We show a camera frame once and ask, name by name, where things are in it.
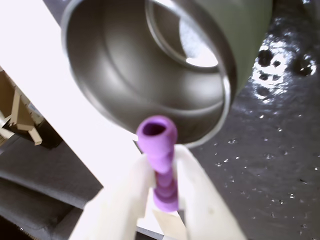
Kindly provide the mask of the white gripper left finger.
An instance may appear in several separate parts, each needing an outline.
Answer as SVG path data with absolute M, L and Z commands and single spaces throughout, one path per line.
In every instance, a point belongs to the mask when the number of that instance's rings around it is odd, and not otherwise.
M 69 239 L 134 240 L 154 184 L 154 170 L 143 154 L 115 190 L 102 189 L 85 205 Z

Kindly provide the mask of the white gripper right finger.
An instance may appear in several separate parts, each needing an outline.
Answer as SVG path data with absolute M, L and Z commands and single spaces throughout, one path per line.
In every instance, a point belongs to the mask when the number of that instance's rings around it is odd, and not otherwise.
M 176 145 L 174 161 L 187 239 L 245 240 L 237 219 L 191 151 Z

